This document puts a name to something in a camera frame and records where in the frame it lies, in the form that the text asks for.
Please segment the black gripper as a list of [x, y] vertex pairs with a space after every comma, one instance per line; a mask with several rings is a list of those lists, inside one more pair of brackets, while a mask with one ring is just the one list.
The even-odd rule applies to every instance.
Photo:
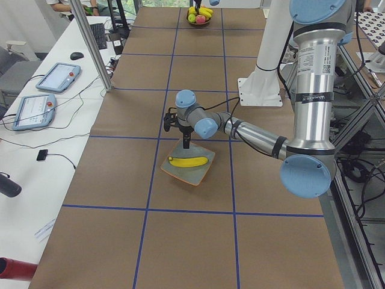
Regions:
[[183, 133], [183, 148], [189, 149], [193, 127], [186, 121], [177, 117], [179, 130]]

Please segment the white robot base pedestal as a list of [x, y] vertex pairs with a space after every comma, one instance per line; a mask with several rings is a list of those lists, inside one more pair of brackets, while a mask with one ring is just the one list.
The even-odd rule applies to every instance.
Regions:
[[281, 107], [278, 71], [281, 57], [291, 38], [293, 20], [290, 2], [271, 2], [256, 67], [246, 78], [238, 79], [240, 104], [251, 107]]

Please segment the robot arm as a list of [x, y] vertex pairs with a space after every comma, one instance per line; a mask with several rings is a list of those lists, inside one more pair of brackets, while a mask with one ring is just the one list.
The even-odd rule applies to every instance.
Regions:
[[218, 5], [220, 3], [220, 0], [209, 0], [209, 4], [211, 5], [211, 6], [216, 6], [216, 5]]
[[233, 117], [205, 111], [191, 90], [176, 95], [176, 123], [202, 138], [222, 130], [253, 149], [283, 161], [280, 179], [303, 198], [324, 194], [336, 173], [329, 140], [337, 47], [351, 40], [354, 1], [291, 1], [289, 13], [298, 46], [294, 137], [288, 140]]

